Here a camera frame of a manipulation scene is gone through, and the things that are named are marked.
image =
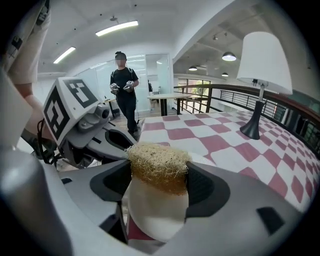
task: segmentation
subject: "metal railing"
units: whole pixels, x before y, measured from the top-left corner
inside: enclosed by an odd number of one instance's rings
[[[190,114],[222,112],[221,109],[211,106],[212,100],[253,111],[259,95],[258,89],[226,84],[187,85],[174,88],[177,89],[176,93],[194,96],[180,100],[181,111]],[[208,95],[192,93],[190,92],[192,88],[208,89],[206,90]],[[219,97],[212,97],[213,89],[220,89]],[[268,91],[264,93],[262,101],[264,102],[262,116],[295,135],[320,158],[320,116],[317,113],[283,95]]]

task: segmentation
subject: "checkered tablecloth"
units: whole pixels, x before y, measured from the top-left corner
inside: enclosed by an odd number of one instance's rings
[[[220,168],[251,176],[305,212],[318,187],[319,159],[294,135],[263,116],[260,140],[246,137],[239,128],[251,115],[220,112],[150,117],[144,121],[139,141],[194,152]]]

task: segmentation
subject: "black lamp base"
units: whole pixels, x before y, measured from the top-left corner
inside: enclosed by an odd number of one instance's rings
[[[259,140],[259,120],[261,116],[262,108],[264,107],[264,103],[262,101],[256,101],[254,111],[251,119],[244,126],[240,127],[240,131],[246,135],[247,137],[253,140]]]

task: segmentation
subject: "scrubbing pad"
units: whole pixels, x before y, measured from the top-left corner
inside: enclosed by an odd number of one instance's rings
[[[192,158],[186,151],[170,146],[138,142],[126,149],[131,161],[132,176],[143,183],[170,195],[187,192],[187,161]]]

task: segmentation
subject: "black pants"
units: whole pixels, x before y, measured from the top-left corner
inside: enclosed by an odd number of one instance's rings
[[[136,110],[136,98],[128,97],[121,98],[117,97],[116,99],[118,106],[127,119],[127,127],[129,133],[133,133],[137,129],[137,123],[135,120],[135,110]]]

